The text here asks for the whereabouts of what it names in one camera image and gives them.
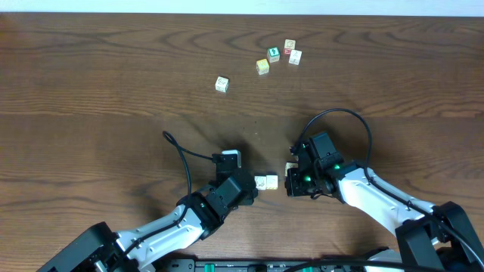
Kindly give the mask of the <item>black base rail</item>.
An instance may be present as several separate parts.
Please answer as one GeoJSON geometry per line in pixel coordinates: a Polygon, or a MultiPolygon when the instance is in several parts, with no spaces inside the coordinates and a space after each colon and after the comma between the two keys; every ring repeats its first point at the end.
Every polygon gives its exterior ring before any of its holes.
{"type": "MultiPolygon", "coordinates": [[[[155,271],[162,272],[285,272],[305,261],[283,260],[198,260],[195,258],[163,258],[154,264],[155,271]]],[[[322,265],[306,267],[300,272],[353,272],[390,271],[402,269],[384,267],[360,267],[353,265],[322,265]]]]}

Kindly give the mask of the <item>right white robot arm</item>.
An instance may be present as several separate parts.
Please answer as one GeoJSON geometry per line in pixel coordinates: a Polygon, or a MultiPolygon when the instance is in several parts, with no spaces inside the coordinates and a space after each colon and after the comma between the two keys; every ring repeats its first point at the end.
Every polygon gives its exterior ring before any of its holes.
{"type": "Polygon", "coordinates": [[[417,199],[358,163],[287,163],[288,196],[329,196],[357,208],[387,229],[398,251],[377,249],[342,268],[360,271],[481,271],[483,246],[466,212],[417,199]]]}

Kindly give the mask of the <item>plain white wooden block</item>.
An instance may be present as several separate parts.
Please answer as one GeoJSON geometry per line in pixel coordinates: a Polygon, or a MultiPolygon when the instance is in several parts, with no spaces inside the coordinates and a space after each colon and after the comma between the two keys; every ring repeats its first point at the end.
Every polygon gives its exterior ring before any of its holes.
{"type": "Polygon", "coordinates": [[[289,57],[288,63],[293,64],[293,65],[299,65],[299,62],[301,60],[301,56],[302,56],[301,51],[293,49],[290,52],[290,57],[289,57]]]}

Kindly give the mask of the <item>wooden block red side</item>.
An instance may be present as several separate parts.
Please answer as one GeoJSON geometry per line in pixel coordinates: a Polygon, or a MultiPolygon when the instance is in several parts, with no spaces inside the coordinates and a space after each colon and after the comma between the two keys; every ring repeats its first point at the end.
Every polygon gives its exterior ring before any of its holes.
{"type": "Polygon", "coordinates": [[[284,41],[284,55],[290,55],[291,51],[296,47],[296,41],[292,39],[286,39],[284,41]]]}

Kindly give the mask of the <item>wooden block letter I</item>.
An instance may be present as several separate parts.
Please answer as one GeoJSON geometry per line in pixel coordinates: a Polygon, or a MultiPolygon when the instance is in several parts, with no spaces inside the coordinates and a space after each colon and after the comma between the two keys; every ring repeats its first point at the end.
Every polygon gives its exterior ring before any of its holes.
{"type": "Polygon", "coordinates": [[[266,183],[267,183],[266,176],[255,176],[254,181],[256,182],[257,190],[266,190],[266,183]]]}

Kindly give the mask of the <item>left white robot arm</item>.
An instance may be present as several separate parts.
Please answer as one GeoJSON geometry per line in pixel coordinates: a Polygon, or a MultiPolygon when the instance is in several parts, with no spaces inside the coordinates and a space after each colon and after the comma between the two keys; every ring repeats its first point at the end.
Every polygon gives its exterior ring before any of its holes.
{"type": "Polygon", "coordinates": [[[146,225],[117,232],[105,222],[91,226],[40,271],[153,271],[155,261],[211,236],[238,206],[253,204],[257,194],[254,177],[238,168],[207,195],[193,192],[146,225]]]}

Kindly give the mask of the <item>wooden block yellow W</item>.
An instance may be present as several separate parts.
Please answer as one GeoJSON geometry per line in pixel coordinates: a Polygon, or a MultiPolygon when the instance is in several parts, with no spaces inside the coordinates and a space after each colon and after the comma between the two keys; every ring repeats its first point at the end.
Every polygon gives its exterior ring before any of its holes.
{"type": "Polygon", "coordinates": [[[256,61],[256,71],[261,76],[267,74],[270,70],[269,62],[266,59],[256,61]]]}

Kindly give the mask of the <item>wooden block yellow S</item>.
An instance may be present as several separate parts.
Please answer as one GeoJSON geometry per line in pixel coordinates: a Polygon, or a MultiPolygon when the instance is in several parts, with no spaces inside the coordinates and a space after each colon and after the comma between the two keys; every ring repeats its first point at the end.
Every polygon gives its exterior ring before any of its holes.
{"type": "Polygon", "coordinates": [[[266,190],[277,190],[278,189],[278,176],[277,175],[266,175],[265,188],[266,190]]]}

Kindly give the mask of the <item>wooden block letter L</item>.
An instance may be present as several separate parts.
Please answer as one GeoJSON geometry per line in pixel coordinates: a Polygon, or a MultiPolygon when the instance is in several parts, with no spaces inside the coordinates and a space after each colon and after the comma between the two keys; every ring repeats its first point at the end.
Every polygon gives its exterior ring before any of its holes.
{"type": "Polygon", "coordinates": [[[217,91],[225,93],[228,90],[229,85],[230,85],[230,81],[228,78],[219,76],[215,83],[215,89],[217,91]]]}

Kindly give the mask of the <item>wooden block green top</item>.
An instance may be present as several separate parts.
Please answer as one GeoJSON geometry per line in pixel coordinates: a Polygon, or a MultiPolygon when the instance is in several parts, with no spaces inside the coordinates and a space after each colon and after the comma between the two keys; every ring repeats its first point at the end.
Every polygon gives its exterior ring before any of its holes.
{"type": "Polygon", "coordinates": [[[281,53],[278,47],[270,47],[267,50],[267,60],[269,63],[278,62],[280,60],[281,53]]]}

